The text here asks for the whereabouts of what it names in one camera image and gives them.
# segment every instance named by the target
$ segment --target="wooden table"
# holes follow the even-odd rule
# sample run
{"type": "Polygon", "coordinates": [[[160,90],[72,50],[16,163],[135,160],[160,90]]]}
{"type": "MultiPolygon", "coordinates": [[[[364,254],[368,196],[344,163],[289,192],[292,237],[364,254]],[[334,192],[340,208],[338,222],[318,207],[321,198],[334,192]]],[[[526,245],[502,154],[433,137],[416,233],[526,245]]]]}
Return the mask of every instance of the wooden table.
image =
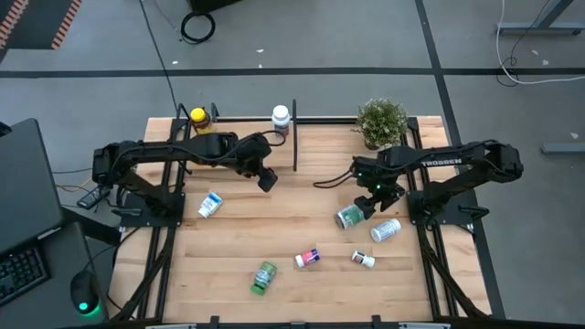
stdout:
{"type": "MultiPolygon", "coordinates": [[[[441,117],[418,119],[424,147],[448,145],[441,117]]],[[[170,123],[168,118],[151,118],[145,140],[166,140],[170,123]]],[[[245,126],[247,130],[263,127],[245,126]]],[[[233,127],[236,133],[240,127],[233,127]]],[[[381,315],[382,321],[431,319],[420,246],[405,197],[369,221],[342,230],[334,222],[334,213],[352,204],[355,197],[367,195],[366,189],[353,179],[334,189],[312,187],[314,181],[346,171],[352,155],[375,156],[350,128],[300,124],[298,171],[279,159],[289,156],[288,152],[275,150],[267,164],[274,165],[279,180],[270,193],[257,187],[257,179],[224,169],[196,170],[186,177],[185,218],[176,233],[166,323],[208,323],[211,315],[219,315],[222,323],[369,322],[373,314],[381,315]],[[204,219],[197,210],[209,191],[222,196],[224,205],[212,218],[204,219]],[[400,221],[402,230],[375,243],[369,230],[391,218],[400,221]],[[319,249],[323,258],[297,268],[293,257],[312,248],[319,249]],[[355,249],[376,257],[376,266],[367,269],[352,262],[355,249]],[[266,294],[259,296],[250,286],[265,260],[275,264],[278,273],[266,294]]],[[[144,164],[138,172],[157,184],[162,169],[162,164],[144,164]]],[[[452,167],[429,172],[431,180],[437,181],[455,174],[452,167]]],[[[408,189],[406,177],[399,183],[408,189]]],[[[453,278],[476,306],[489,313],[472,236],[452,226],[442,226],[441,231],[453,278]]],[[[127,301],[142,279],[150,237],[151,229],[142,228],[121,246],[110,289],[117,303],[127,301]]],[[[447,314],[444,290],[439,276],[435,278],[441,310],[447,314]]],[[[155,282],[151,316],[157,287],[155,282]]]]}

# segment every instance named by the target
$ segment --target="green plant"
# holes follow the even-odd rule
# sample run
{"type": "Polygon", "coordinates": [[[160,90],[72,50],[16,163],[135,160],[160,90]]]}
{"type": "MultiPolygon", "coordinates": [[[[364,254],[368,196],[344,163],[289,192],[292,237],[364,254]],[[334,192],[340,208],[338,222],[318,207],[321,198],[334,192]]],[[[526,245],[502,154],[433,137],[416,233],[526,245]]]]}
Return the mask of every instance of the green plant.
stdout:
{"type": "Polygon", "coordinates": [[[357,126],[354,131],[364,135],[368,147],[399,144],[400,136],[408,130],[407,114],[390,99],[369,100],[359,107],[357,126]]]}

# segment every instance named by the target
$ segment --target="concrete floor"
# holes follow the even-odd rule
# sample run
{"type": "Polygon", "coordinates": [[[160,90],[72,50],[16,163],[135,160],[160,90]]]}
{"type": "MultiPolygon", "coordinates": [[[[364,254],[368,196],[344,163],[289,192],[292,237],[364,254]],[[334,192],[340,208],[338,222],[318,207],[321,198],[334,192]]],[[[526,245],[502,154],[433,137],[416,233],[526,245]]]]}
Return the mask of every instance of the concrete floor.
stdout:
{"type": "MultiPolygon", "coordinates": [[[[431,67],[410,0],[244,0],[217,11],[216,35],[198,46],[179,42],[153,1],[144,5],[170,69],[431,67]]],[[[186,2],[158,2],[179,25],[186,2]]],[[[532,20],[544,2],[508,0],[506,20],[532,20]]],[[[500,1],[424,4],[443,68],[497,67],[500,1]]],[[[578,2],[560,20],[583,17],[585,2],[578,2]]],[[[515,41],[502,39],[502,51],[515,41]]],[[[516,50],[517,66],[539,68],[545,59],[546,68],[585,67],[584,50],[584,36],[526,37],[516,50]]],[[[136,0],[84,0],[60,50],[10,50],[0,64],[0,71],[113,69],[160,69],[136,0]]],[[[521,180],[477,189],[480,205],[492,210],[484,224],[506,315],[585,324],[583,157],[539,152],[543,142],[575,142],[570,133],[579,135],[577,142],[585,137],[585,80],[505,88],[494,76],[445,79],[462,140],[510,143],[525,164],[521,180]]],[[[402,102],[412,115],[443,115],[432,75],[181,77],[172,83],[187,108],[213,101],[223,115],[267,115],[293,98],[301,115],[354,114],[359,104],[382,96],[402,102]]],[[[89,167],[93,149],[139,139],[148,117],[172,115],[164,78],[0,79],[0,120],[38,118],[56,171],[89,167]]],[[[87,177],[57,181],[79,184],[87,177]]],[[[73,204],[80,196],[63,193],[61,200],[73,204]]],[[[90,216],[116,224],[106,207],[90,216]]]]}

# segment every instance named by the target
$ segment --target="small bottle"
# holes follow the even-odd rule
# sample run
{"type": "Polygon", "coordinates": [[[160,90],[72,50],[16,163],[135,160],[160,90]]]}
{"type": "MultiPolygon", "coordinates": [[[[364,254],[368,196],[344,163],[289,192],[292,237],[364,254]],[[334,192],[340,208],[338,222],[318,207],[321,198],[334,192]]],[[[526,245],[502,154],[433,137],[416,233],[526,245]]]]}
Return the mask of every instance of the small bottle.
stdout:
{"type": "Polygon", "coordinates": [[[209,193],[209,195],[201,203],[201,208],[198,212],[204,218],[208,218],[209,216],[213,215],[216,210],[218,210],[222,203],[223,200],[221,197],[215,193],[209,193]]]}
{"type": "Polygon", "coordinates": [[[394,218],[380,224],[376,228],[372,228],[369,231],[369,234],[372,236],[372,239],[375,242],[382,242],[385,239],[395,235],[398,231],[400,231],[400,228],[400,222],[394,218]]]}
{"type": "Polygon", "coordinates": [[[286,106],[278,105],[272,110],[272,125],[275,131],[282,133],[284,136],[288,135],[290,122],[291,116],[286,106]]]}
{"type": "Polygon", "coordinates": [[[191,125],[197,134],[211,133],[211,116],[202,108],[191,111],[191,125]]]}
{"type": "Polygon", "coordinates": [[[362,264],[369,269],[373,268],[374,263],[376,262],[375,258],[369,257],[365,253],[359,252],[357,250],[354,251],[353,255],[351,255],[351,260],[353,260],[354,262],[356,262],[358,264],[362,264]]]}
{"type": "Polygon", "coordinates": [[[250,289],[253,292],[256,292],[258,295],[263,295],[266,292],[268,286],[271,284],[275,274],[276,266],[270,264],[268,261],[264,261],[258,272],[256,272],[254,284],[252,284],[250,289]]]}
{"type": "Polygon", "coordinates": [[[296,260],[296,264],[301,268],[320,260],[321,255],[319,255],[319,251],[317,251],[317,249],[311,249],[300,255],[296,255],[294,259],[296,260]]]}
{"type": "Polygon", "coordinates": [[[335,214],[335,222],[342,229],[352,228],[365,218],[362,209],[356,205],[347,206],[335,214]]]}

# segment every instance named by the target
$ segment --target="white bottle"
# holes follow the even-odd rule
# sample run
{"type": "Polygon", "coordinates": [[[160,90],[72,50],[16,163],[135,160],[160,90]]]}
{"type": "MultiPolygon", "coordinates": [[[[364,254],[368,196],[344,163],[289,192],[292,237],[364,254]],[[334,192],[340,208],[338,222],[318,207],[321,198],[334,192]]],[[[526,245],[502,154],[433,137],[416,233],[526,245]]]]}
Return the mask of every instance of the white bottle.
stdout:
{"type": "Polygon", "coordinates": [[[283,135],[289,134],[289,123],[291,122],[291,115],[289,109],[284,105],[278,105],[272,110],[272,125],[274,130],[283,135]]]}
{"type": "Polygon", "coordinates": [[[365,253],[359,252],[357,250],[354,251],[353,255],[351,255],[351,260],[353,260],[354,262],[356,262],[358,264],[362,264],[369,269],[373,268],[374,263],[376,263],[375,258],[367,256],[365,253]]]}
{"type": "Polygon", "coordinates": [[[203,203],[201,203],[201,208],[198,212],[204,218],[208,218],[209,216],[213,215],[216,210],[218,210],[222,203],[223,200],[221,197],[215,193],[209,193],[205,200],[203,200],[203,203]]]}
{"type": "Polygon", "coordinates": [[[400,222],[394,218],[380,224],[376,228],[372,228],[369,233],[375,242],[382,242],[385,239],[395,235],[398,231],[400,231],[400,229],[400,222]]]}

